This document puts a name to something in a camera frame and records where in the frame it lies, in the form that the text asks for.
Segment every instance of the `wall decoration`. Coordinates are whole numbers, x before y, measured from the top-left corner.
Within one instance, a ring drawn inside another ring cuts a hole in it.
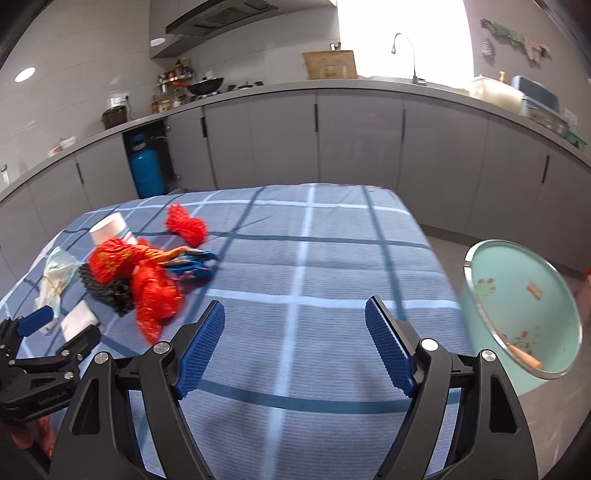
[[[486,28],[488,31],[490,31],[494,36],[507,38],[513,47],[523,48],[530,61],[534,61],[539,64],[541,58],[552,58],[550,49],[543,43],[537,43],[533,40],[530,40],[529,38],[525,38],[520,33],[517,33],[516,31],[511,30],[504,25],[487,20],[486,18],[481,18],[480,24],[483,28]]]
[[[482,50],[482,54],[485,57],[494,57],[495,56],[495,45],[492,40],[488,37],[484,37],[480,41],[480,49]]]

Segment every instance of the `black rope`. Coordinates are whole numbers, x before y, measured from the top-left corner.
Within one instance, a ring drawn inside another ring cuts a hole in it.
[[[88,263],[82,264],[78,268],[78,273],[88,293],[97,301],[111,307],[119,316],[123,316],[134,309],[134,298],[129,286],[131,281],[129,277],[117,278],[103,285],[96,281]]]

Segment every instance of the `gray cabinet door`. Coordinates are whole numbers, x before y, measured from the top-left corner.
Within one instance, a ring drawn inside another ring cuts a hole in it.
[[[50,240],[26,185],[2,201],[0,225],[0,248],[14,276],[21,278]]]
[[[220,189],[318,181],[315,92],[278,92],[207,105]]]
[[[591,265],[591,170],[551,146],[545,182],[524,245],[549,261],[585,272]]]
[[[187,190],[215,190],[207,138],[203,135],[201,107],[168,117],[168,151],[178,179]]]
[[[4,254],[0,250],[0,299],[4,298],[10,289],[14,286],[17,282],[17,278],[10,270],[6,259],[4,258]],[[3,319],[6,317],[6,312],[0,313],[0,318]]]
[[[248,101],[227,100],[204,110],[217,188],[257,186]]]
[[[320,181],[396,189],[402,100],[392,92],[318,92]]]
[[[466,234],[524,244],[526,220],[542,186],[548,145],[533,132],[491,118],[476,200]]]
[[[464,233],[484,157],[488,116],[407,95],[398,194],[417,222]]]
[[[247,102],[258,185],[318,182],[316,92],[268,93]]]
[[[93,209],[138,198],[121,134],[90,144],[75,156]]]
[[[73,155],[43,169],[27,186],[50,238],[91,210]]]

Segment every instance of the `blue fabric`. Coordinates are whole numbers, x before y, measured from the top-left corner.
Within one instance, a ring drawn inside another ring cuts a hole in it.
[[[419,335],[472,353],[452,288],[413,217],[395,194],[374,187],[269,186],[96,210],[68,226],[55,245],[85,261],[92,250],[89,228],[112,212],[158,247],[183,245],[164,227],[165,207],[174,201],[205,220],[210,236],[202,248],[222,257],[215,279],[187,293],[182,311],[163,330],[170,340],[209,301],[225,306],[226,329],[203,381],[181,402],[216,479],[373,478],[409,402],[392,386],[367,331],[367,299],[381,296]],[[34,310],[44,263],[16,286],[1,305],[3,314]],[[133,312],[119,318],[79,280],[63,294],[61,313],[81,299],[105,328],[93,354],[119,357],[148,348]],[[20,354],[47,355],[63,342],[59,329],[53,336],[35,333]],[[131,398],[144,462],[162,474],[141,395]],[[457,401],[452,392],[429,472],[444,464]]]

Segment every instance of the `metal bowl rim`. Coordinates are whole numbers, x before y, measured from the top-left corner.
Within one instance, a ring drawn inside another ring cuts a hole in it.
[[[515,363],[517,363],[521,368],[525,369],[528,373],[532,374],[535,377],[542,378],[544,380],[555,380],[556,378],[560,378],[560,377],[565,376],[570,371],[570,369],[573,367],[574,361],[566,369],[564,369],[560,372],[547,372],[545,370],[540,370],[540,369],[532,367],[531,365],[528,365],[521,358],[517,357],[514,353],[512,353],[507,348],[507,345],[505,344],[505,342],[501,339],[500,334],[496,331],[494,324],[492,323],[489,316],[486,314],[486,310],[484,309],[482,303],[480,302],[478,296],[476,295],[476,291],[474,289],[474,282],[472,280],[472,260],[474,258],[474,255],[476,254],[476,251],[480,247],[482,247],[486,244],[495,243],[495,242],[513,245],[514,247],[517,247],[518,249],[523,250],[525,253],[533,255],[534,257],[541,259],[543,261],[543,263],[545,264],[546,268],[549,268],[553,273],[556,274],[559,282],[562,283],[562,286],[567,291],[570,291],[566,282],[564,281],[562,276],[558,273],[558,271],[554,268],[554,266],[552,264],[550,264],[548,261],[546,261],[544,258],[539,256],[537,253],[530,250],[529,248],[523,247],[522,245],[516,244],[514,242],[509,242],[508,240],[500,240],[500,239],[483,240],[482,242],[478,242],[476,245],[473,245],[472,247],[470,247],[470,249],[466,253],[466,257],[464,258],[464,277],[466,280],[466,285],[468,287],[468,290],[470,291],[470,296],[472,297],[472,301],[474,302],[474,305],[476,306],[476,310],[480,314],[480,318],[484,321],[486,328],[491,333],[491,335],[495,339],[495,341],[499,344],[499,346],[504,350],[504,352],[507,355],[509,355],[509,357]],[[572,298],[571,298],[571,301],[573,303],[574,311],[577,312],[577,316],[578,316],[578,310],[577,310],[576,304],[574,303],[574,300],[572,300]],[[583,328],[581,326],[581,321],[579,319],[579,341],[577,343],[577,352],[576,352],[575,358],[579,354],[582,341],[583,341]]]

